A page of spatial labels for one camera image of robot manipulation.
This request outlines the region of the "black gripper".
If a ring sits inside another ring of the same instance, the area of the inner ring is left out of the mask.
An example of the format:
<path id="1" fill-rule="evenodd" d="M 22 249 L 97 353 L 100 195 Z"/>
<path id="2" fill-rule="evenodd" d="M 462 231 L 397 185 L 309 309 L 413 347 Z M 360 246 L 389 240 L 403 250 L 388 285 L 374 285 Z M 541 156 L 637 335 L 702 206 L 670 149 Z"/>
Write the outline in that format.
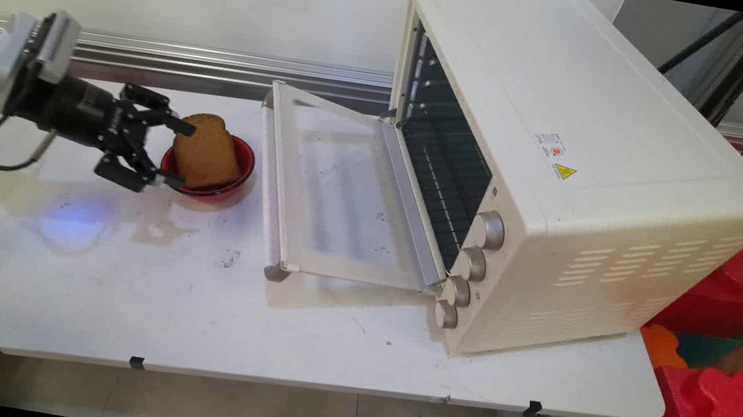
<path id="1" fill-rule="evenodd" d="M 139 84 L 126 83 L 116 98 L 96 84 L 70 74 L 50 83 L 41 77 L 42 69 L 24 66 L 15 80 L 9 98 L 8 117 L 34 122 L 41 130 L 75 141 L 87 148 L 103 151 L 94 174 L 123 189 L 141 193 L 148 188 L 182 188 L 186 179 L 172 171 L 159 169 L 146 156 L 134 156 L 142 165 L 126 166 L 122 160 L 133 156 L 138 139 L 131 128 L 165 126 L 175 134 L 191 137 L 196 127 L 178 117 L 170 99 Z"/>

